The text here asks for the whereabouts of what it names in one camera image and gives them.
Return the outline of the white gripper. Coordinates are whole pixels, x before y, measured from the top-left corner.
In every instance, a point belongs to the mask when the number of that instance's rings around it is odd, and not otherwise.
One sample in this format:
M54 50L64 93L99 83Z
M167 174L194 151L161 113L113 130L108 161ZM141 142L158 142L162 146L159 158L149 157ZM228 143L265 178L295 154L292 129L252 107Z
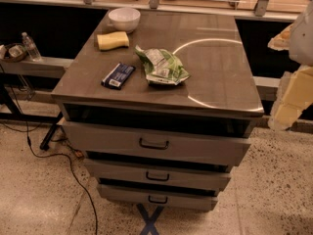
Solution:
M286 130L313 104L313 0L296 18L275 37L268 48L288 50L290 58L300 66L295 72L286 71L280 79L277 98L272 107L268 126L272 130Z

